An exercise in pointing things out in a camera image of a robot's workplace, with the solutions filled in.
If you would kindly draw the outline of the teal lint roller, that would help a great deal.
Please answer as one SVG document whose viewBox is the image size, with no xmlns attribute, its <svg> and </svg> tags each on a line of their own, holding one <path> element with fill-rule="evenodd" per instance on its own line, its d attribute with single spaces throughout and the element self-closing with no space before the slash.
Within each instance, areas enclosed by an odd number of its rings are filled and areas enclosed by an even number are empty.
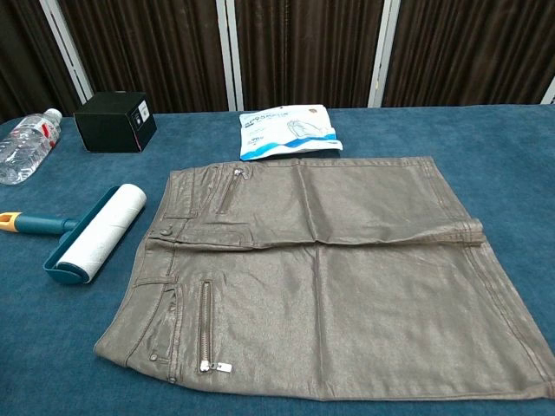
<svg viewBox="0 0 555 416">
<path fill-rule="evenodd" d="M 146 202 L 146 193 L 137 185 L 123 184 L 108 189 L 79 219 L 4 212 L 0 213 L 0 230 L 58 236 L 44 271 L 58 283 L 88 284 Z"/>
</svg>

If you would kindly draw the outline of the dark curtain folding screen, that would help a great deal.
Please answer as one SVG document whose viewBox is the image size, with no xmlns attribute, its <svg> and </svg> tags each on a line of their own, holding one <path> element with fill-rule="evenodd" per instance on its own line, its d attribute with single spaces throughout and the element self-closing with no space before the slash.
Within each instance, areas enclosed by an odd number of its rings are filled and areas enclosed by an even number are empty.
<svg viewBox="0 0 555 416">
<path fill-rule="evenodd" d="M 95 92 L 157 113 L 224 111 L 216 0 L 57 0 Z M 385 0 L 234 0 L 248 110 L 368 103 Z M 537 104 L 555 77 L 555 0 L 401 0 L 386 107 Z M 80 105 L 39 0 L 0 0 L 0 123 Z"/>
</svg>

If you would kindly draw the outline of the black cardboard box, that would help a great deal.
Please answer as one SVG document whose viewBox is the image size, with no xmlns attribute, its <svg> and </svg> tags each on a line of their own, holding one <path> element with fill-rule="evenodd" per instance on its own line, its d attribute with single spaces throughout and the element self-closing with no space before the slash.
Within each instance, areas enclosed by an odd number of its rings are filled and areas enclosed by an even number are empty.
<svg viewBox="0 0 555 416">
<path fill-rule="evenodd" d="M 144 92 L 98 92 L 74 112 L 91 153 L 141 153 L 157 130 Z"/>
</svg>

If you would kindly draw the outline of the blue velvet tablecloth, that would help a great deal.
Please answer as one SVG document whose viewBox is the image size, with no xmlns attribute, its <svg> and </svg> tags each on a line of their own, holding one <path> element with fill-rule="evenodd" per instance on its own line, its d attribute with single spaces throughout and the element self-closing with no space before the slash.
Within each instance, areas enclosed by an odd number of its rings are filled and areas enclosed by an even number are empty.
<svg viewBox="0 0 555 416">
<path fill-rule="evenodd" d="M 555 352 L 555 106 L 351 108 L 330 111 L 345 158 L 430 156 L 484 226 L 497 258 Z M 198 392 L 94 354 L 127 288 L 135 251 L 168 174 L 239 156 L 231 112 L 156 114 L 142 153 L 84 149 L 73 119 L 0 212 L 76 218 L 131 183 L 147 205 L 90 284 L 54 282 L 56 239 L 0 231 L 0 416 L 555 416 L 555 400 L 319 402 Z"/>
</svg>

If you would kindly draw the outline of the white KP95 mask package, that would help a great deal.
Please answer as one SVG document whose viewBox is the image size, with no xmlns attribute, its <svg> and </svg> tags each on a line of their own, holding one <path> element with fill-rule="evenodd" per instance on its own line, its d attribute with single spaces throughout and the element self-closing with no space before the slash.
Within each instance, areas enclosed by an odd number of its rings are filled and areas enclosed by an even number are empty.
<svg viewBox="0 0 555 416">
<path fill-rule="evenodd" d="M 289 105 L 239 116 L 242 161 L 343 149 L 321 104 Z"/>
</svg>

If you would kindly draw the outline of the clear plastic water bottle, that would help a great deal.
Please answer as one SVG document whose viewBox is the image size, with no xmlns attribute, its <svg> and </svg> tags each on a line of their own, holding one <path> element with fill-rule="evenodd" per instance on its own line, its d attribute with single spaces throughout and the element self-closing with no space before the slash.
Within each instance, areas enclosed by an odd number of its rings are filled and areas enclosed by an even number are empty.
<svg viewBox="0 0 555 416">
<path fill-rule="evenodd" d="M 36 171 L 56 146 L 61 121 L 55 108 L 23 117 L 0 141 L 0 184 L 20 184 Z"/>
</svg>

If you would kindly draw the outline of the metallic taupe zipper skirt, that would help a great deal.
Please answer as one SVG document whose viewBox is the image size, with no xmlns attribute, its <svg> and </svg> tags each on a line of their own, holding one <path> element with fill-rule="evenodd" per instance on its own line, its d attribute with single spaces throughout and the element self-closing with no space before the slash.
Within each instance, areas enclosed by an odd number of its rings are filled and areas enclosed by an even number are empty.
<svg viewBox="0 0 555 416">
<path fill-rule="evenodd" d="M 555 355 L 428 157 L 171 172 L 95 352 L 219 393 L 555 400 Z"/>
</svg>

